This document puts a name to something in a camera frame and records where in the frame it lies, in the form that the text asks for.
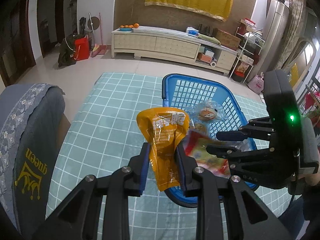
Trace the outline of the large red silver snack bag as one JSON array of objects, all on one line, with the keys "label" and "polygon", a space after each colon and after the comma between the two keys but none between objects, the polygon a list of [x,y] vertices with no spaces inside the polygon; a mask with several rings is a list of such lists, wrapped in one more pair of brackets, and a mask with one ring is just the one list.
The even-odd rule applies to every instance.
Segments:
[{"label": "large red silver snack bag", "polygon": [[193,157],[197,165],[203,167],[215,176],[229,178],[231,176],[227,159],[218,158],[215,154],[207,152],[206,147],[210,144],[214,146],[232,146],[241,151],[250,151],[251,147],[248,140],[237,141],[219,141],[212,139],[195,130],[190,130],[183,139],[185,154]]}]

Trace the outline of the round squirrel cake packet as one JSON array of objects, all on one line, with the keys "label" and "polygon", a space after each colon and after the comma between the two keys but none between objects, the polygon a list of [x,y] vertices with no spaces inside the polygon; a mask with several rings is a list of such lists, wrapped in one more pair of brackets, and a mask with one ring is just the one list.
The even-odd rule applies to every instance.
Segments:
[{"label": "round squirrel cake packet", "polygon": [[195,122],[190,126],[190,128],[196,131],[197,133],[201,133],[204,135],[208,133],[207,125],[202,122]]}]

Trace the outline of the blue squirrel snack bag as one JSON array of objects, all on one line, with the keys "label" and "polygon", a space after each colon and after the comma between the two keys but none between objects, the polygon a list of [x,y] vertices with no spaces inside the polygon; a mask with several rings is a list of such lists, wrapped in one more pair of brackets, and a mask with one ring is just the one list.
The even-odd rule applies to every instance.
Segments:
[{"label": "blue squirrel snack bag", "polygon": [[185,111],[188,113],[192,123],[202,122],[204,124],[211,124],[228,119],[223,107],[212,100],[202,101],[187,107]]}]

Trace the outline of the orange yellow sauce pouch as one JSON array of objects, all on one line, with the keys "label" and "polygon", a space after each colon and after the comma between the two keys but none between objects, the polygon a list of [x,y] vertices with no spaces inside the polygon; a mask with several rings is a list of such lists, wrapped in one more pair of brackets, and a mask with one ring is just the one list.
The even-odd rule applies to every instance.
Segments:
[{"label": "orange yellow sauce pouch", "polygon": [[136,122],[150,144],[149,161],[159,191],[178,186],[180,181],[174,155],[177,146],[187,135],[189,115],[178,108],[157,107],[139,112]]}]

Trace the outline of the pink tote bag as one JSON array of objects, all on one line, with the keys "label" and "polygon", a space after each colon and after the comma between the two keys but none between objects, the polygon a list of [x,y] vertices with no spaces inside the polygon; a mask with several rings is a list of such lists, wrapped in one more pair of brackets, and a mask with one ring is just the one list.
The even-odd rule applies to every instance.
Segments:
[{"label": "pink tote bag", "polygon": [[264,89],[264,74],[255,75],[247,85],[250,90],[256,94],[260,94]]}]

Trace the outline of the clothes drying rack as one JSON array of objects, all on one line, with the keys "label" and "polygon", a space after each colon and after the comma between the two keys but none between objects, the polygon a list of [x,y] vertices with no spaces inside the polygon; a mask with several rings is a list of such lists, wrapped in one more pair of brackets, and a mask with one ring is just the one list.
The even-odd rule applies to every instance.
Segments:
[{"label": "clothes drying rack", "polygon": [[309,118],[316,136],[319,135],[319,76],[312,77],[305,85],[302,97],[299,100],[300,112],[303,117]]}]

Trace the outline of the blue plastic basket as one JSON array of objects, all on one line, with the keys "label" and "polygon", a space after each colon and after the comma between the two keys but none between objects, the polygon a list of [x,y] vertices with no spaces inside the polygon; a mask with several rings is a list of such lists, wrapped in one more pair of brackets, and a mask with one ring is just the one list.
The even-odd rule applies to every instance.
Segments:
[{"label": "blue plastic basket", "polygon": [[169,74],[162,80],[162,99],[163,106],[182,109],[189,115],[189,130],[183,140],[185,154],[214,175],[231,176],[227,160],[209,154],[207,145],[256,150],[253,139],[235,142],[216,138],[217,132],[234,131],[247,124],[239,104],[226,86],[199,77]]}]

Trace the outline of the arched floor mirror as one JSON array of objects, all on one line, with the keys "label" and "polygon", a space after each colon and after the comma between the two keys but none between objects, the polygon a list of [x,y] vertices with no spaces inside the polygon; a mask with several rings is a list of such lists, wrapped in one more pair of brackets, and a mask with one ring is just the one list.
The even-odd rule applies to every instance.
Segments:
[{"label": "arched floor mirror", "polygon": [[284,63],[283,71],[287,74],[289,83],[297,94],[305,80],[311,64],[316,57],[316,46],[309,38],[299,38],[293,51]]}]

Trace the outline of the white metal shelf rack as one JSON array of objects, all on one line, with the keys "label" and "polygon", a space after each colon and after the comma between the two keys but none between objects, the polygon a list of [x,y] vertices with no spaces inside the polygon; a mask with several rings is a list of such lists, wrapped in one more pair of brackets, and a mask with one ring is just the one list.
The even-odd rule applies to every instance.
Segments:
[{"label": "white metal shelf rack", "polygon": [[254,66],[258,64],[260,53],[265,44],[261,30],[248,18],[241,19],[235,36],[240,39],[236,59],[229,72],[229,77],[236,82],[244,83]]}]

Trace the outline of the teal checkered tablecloth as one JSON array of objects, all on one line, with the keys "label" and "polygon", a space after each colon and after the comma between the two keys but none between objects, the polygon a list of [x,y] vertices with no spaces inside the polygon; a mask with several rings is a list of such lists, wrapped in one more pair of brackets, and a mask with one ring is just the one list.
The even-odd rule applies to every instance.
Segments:
[{"label": "teal checkered tablecloth", "polygon": [[[214,100],[227,120],[215,122],[210,135],[235,130],[248,120],[267,116],[264,103],[233,95],[225,86],[199,77],[160,77],[104,73],[76,114],[57,158],[47,202],[50,214],[86,175],[104,177],[126,166],[144,142],[137,114],[145,109],[188,106]],[[156,185],[148,171],[141,197],[129,198],[131,239],[195,239],[196,209],[176,205]]]}]

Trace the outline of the cardboard box on cabinet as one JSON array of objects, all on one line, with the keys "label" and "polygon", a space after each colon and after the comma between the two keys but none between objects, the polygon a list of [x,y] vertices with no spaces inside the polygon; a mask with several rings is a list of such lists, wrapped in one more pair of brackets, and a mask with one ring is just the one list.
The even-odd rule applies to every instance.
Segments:
[{"label": "cardboard box on cabinet", "polygon": [[214,28],[212,36],[220,41],[221,45],[232,50],[237,50],[241,39],[220,29]]}]

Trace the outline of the green folded cloth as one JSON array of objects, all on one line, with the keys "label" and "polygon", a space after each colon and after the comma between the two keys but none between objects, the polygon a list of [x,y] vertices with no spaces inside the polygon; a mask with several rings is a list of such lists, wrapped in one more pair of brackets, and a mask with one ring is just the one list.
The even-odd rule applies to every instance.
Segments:
[{"label": "green folded cloth", "polygon": [[201,33],[199,33],[197,37],[202,39],[202,40],[206,40],[206,41],[218,44],[218,45],[221,44],[221,42],[215,37],[210,37],[210,36],[207,36],[207,35],[203,35]]}]

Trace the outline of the standing air conditioner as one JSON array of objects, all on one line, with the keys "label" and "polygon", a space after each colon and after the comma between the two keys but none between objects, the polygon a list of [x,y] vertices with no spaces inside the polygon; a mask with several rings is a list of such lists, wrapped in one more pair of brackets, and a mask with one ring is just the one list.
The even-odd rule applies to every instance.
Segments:
[{"label": "standing air conditioner", "polygon": [[271,0],[263,28],[263,40],[265,43],[259,55],[259,62],[248,75],[249,80],[261,72],[265,73],[274,68],[289,14],[290,10],[284,3],[278,0]]}]

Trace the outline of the grey chair with cover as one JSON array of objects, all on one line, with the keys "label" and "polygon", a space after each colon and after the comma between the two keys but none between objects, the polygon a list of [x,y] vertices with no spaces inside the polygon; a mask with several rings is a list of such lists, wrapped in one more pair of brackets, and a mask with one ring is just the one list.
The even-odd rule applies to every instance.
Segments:
[{"label": "grey chair with cover", "polygon": [[1,206],[24,239],[45,220],[64,110],[54,85],[11,85],[1,93]]}]

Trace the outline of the blue tissue box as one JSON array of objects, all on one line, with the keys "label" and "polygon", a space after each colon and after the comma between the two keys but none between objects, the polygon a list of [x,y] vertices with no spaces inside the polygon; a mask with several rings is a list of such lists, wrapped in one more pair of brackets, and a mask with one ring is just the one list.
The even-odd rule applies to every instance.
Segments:
[{"label": "blue tissue box", "polygon": [[199,35],[199,31],[193,27],[187,27],[185,32],[191,36],[198,36]]}]

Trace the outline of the patterned curtain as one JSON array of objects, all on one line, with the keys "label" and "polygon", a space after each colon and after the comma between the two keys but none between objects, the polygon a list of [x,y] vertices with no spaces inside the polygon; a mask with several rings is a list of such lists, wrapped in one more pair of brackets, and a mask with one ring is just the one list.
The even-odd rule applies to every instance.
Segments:
[{"label": "patterned curtain", "polygon": [[306,0],[289,0],[289,10],[289,26],[286,27],[285,30],[284,42],[280,48],[280,55],[277,60],[276,69],[284,68],[285,62],[293,52],[293,49],[300,38],[305,21]]}]

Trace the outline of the cream TV cabinet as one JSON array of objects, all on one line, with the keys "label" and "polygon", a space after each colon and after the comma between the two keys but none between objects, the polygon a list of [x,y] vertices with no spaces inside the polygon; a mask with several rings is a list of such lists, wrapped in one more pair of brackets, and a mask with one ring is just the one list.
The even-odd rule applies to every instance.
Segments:
[{"label": "cream TV cabinet", "polygon": [[135,58],[167,60],[228,74],[237,52],[182,31],[140,26],[111,33],[111,55],[133,54]]}]

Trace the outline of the plate of oranges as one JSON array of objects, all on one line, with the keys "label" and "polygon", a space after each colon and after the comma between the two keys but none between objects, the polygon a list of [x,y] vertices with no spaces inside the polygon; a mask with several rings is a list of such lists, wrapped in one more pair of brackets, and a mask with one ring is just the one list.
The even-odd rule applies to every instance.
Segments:
[{"label": "plate of oranges", "polygon": [[129,32],[129,31],[133,31],[133,29],[137,29],[137,28],[139,28],[138,23],[135,23],[132,25],[121,25],[119,27],[119,31]]}]

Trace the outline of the black bag on floor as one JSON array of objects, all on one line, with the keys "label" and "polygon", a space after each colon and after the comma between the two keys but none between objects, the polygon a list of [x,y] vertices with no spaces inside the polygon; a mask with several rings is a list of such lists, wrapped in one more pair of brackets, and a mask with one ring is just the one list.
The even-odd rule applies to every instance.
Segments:
[{"label": "black bag on floor", "polygon": [[72,34],[66,36],[60,44],[58,67],[67,67],[76,64],[75,41],[84,38],[84,34]]}]

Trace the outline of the broom and dustpan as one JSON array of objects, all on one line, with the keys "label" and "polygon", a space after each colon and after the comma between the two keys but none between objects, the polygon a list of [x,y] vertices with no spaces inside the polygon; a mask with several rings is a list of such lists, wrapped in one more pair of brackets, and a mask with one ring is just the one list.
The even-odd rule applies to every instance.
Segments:
[{"label": "broom and dustpan", "polygon": [[99,13],[98,16],[92,16],[92,14],[89,12],[88,15],[88,24],[91,27],[94,41],[94,47],[91,52],[91,57],[104,55],[107,52],[107,45],[103,44],[101,13]]}]

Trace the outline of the red paper bag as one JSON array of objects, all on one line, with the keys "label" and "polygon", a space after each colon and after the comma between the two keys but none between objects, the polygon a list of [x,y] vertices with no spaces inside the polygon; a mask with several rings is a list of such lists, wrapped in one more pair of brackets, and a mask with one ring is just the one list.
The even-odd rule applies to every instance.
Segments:
[{"label": "red paper bag", "polygon": [[88,36],[75,40],[74,59],[76,61],[86,60],[90,56]]}]

